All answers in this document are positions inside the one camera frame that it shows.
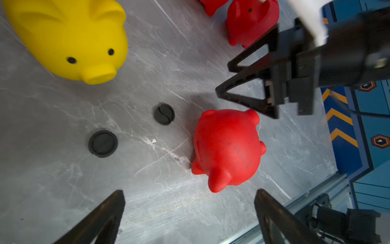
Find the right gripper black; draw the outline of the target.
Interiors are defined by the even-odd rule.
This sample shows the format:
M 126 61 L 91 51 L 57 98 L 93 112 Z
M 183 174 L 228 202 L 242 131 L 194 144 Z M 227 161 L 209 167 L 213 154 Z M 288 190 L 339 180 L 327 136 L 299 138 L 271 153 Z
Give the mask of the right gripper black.
M 269 111 L 278 115 L 285 100 L 297 103 L 299 115 L 313 114 L 314 90 L 325 86 L 357 87 L 390 76 L 390 10 L 360 13 L 330 27 L 328 40 L 313 47 L 308 30 L 299 22 L 279 31 L 275 24 L 252 45 L 228 62 L 239 73 L 239 63 L 267 45 L 270 66 Z

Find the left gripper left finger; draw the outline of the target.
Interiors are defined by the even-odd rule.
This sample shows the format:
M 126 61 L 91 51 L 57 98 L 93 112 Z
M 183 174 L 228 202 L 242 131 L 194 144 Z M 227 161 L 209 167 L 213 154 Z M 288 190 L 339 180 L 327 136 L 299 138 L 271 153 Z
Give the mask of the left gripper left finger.
M 122 190 L 114 191 L 56 244 L 113 244 L 116 241 L 126 201 Z

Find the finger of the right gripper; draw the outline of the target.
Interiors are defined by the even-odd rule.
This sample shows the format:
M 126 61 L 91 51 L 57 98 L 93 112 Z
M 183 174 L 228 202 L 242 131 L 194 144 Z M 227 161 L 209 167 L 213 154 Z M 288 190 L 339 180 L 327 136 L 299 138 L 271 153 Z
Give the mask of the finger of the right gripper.
M 215 89 L 215 91 L 217 96 L 221 99 L 243 105 L 272 119 L 278 119 L 279 112 L 277 105 L 274 103 L 274 98 L 272 97 L 273 85 L 272 82 L 269 81 L 269 78 L 269 68 L 257 68 L 254 65 L 251 65 L 244 68 L 242 71 L 238 72 L 235 76 L 231 77 L 227 81 L 223 82 Z M 265 94 L 264 99 L 256 99 L 229 93 L 229 90 L 255 79 L 261 79 L 263 81 Z

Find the yellow piggy bank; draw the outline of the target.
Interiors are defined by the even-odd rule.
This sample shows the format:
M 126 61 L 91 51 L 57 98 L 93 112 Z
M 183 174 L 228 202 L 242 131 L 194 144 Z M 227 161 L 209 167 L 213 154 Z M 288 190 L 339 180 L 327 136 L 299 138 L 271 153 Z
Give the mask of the yellow piggy bank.
M 124 64 L 126 12 L 117 1 L 3 1 L 22 43 L 51 73 L 95 85 Z

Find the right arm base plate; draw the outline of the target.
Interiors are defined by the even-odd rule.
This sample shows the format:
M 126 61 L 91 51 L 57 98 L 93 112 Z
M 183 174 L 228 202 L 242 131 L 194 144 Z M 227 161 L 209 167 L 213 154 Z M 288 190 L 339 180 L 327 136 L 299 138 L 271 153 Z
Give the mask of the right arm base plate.
M 322 194 L 295 214 L 295 217 L 310 228 L 318 226 L 317 213 L 320 207 L 331 208 L 330 197 Z

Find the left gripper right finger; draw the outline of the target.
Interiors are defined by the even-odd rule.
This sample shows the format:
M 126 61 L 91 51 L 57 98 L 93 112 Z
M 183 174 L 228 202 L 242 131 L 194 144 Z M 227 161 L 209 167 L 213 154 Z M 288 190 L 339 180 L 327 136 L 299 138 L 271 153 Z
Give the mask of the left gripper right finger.
M 324 244 L 264 189 L 257 190 L 255 209 L 266 244 Z

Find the black round plug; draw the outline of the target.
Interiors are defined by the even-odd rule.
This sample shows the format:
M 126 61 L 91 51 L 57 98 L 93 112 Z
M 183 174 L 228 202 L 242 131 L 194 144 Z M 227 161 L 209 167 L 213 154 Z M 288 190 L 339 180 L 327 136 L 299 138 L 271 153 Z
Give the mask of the black round plug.
M 163 126 L 168 126 L 175 120 L 175 111 L 172 106 L 161 103 L 154 111 L 154 119 Z
M 98 158 L 106 158 L 112 155 L 118 147 L 118 139 L 108 130 L 95 132 L 88 141 L 88 149 Z

